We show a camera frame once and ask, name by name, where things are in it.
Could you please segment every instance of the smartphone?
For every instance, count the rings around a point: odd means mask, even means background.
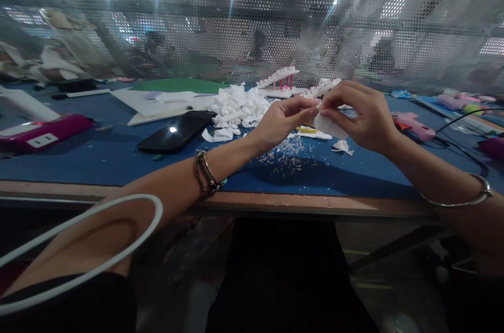
[[[212,122],[215,113],[188,111],[137,145],[144,153],[178,153]]]

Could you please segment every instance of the black cable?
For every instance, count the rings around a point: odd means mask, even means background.
[[[439,128],[438,130],[436,130],[436,133],[439,133],[441,131],[443,131],[446,127],[448,127],[450,124],[453,124],[455,123],[456,121],[459,121],[460,119],[462,118],[465,118],[466,116],[468,115],[471,115],[471,114],[474,114],[475,112],[480,112],[480,111],[492,111],[492,110],[504,110],[504,108],[491,108],[491,109],[481,109],[481,110],[474,110],[474,111],[471,111],[471,112],[468,112],[467,114],[464,114],[462,115],[461,117],[458,117],[454,120],[452,120],[450,123],[446,123],[444,126],[442,126],[441,128]]]
[[[462,148],[461,146],[459,146],[451,141],[448,141],[448,140],[445,140],[445,139],[442,139],[439,137],[435,137],[435,138],[433,138],[433,140],[439,142],[441,145],[443,145],[445,147],[449,147],[450,145],[452,145],[453,147],[457,148],[459,151],[461,151],[463,154],[468,156],[471,160],[473,160],[476,164],[478,164],[481,167],[481,174],[480,175],[483,178],[486,179],[488,177],[488,174],[490,173],[490,169],[488,168],[488,166],[484,162],[481,162],[480,160],[478,160],[476,157],[474,157],[472,154],[470,154],[464,148]]]

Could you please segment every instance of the metal mesh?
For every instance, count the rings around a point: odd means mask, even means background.
[[[294,64],[297,86],[504,91],[502,0],[0,0],[0,40],[31,58],[59,43],[95,77],[254,82]]]

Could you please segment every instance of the wooden table edge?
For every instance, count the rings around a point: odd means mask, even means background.
[[[59,202],[98,202],[118,186],[0,181],[2,199],[36,199]],[[325,213],[434,218],[432,209],[421,200],[370,197],[219,192],[196,203],[199,210],[261,211],[285,213]]]

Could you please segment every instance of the table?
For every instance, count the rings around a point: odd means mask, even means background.
[[[198,137],[182,152],[154,161],[153,155],[139,152],[136,145],[165,126],[167,120],[128,127],[126,123],[135,112],[112,95],[54,101],[49,94],[44,91],[37,98],[58,113],[91,117],[97,122],[96,127],[46,151],[2,160],[2,205],[83,210],[117,187],[194,156],[197,149],[221,144]],[[392,97],[387,97],[387,101],[392,111],[414,112],[423,124],[434,129],[445,123],[443,117],[416,102]],[[0,129],[14,124],[12,119],[0,119]],[[96,130],[98,126],[112,129],[100,132]],[[445,132],[446,138],[489,165],[488,180],[502,193],[504,183],[500,178],[504,166],[475,149],[481,138],[450,129]],[[358,147],[350,138],[348,144],[355,150],[353,156],[334,153],[330,150],[333,143],[334,140],[302,137],[287,140],[268,155],[251,161],[229,178],[223,192],[197,203],[189,213],[303,218],[309,215],[331,220],[437,225],[431,210],[407,178],[385,157]],[[441,148],[433,142],[424,147],[465,171],[480,172],[477,164],[456,150]]]

